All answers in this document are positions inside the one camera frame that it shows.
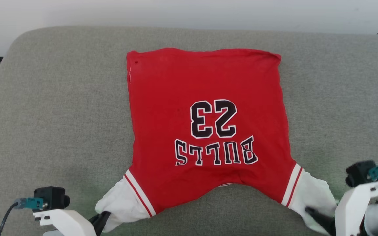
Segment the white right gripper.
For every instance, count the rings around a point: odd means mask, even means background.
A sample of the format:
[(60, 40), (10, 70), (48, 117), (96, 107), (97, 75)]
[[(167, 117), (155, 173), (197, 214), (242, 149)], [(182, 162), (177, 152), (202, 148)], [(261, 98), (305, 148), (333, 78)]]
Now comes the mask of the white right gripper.
[(330, 236), (357, 236), (361, 222), (372, 198), (378, 197), (378, 181), (360, 184), (348, 190), (335, 210), (335, 217), (319, 213), (306, 207), (308, 213)]

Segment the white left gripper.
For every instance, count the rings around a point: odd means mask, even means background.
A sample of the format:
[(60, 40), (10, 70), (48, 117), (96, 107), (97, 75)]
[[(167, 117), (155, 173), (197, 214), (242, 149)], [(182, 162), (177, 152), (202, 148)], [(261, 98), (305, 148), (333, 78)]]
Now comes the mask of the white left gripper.
[(47, 231), (42, 236), (100, 236), (111, 212), (103, 211), (84, 218), (74, 210), (54, 209), (33, 213), (41, 226), (53, 225), (55, 230)]

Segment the red Bulls 23 jersey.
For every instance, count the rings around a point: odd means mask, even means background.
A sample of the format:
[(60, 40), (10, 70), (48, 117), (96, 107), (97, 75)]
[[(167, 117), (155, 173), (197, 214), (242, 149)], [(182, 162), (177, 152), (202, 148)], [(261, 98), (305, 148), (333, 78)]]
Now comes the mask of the red Bulls 23 jersey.
[(280, 61), (254, 49), (129, 52), (132, 164), (96, 204), (110, 212), (102, 231), (243, 184), (328, 235), (305, 208), (333, 215), (337, 204), (291, 156)]

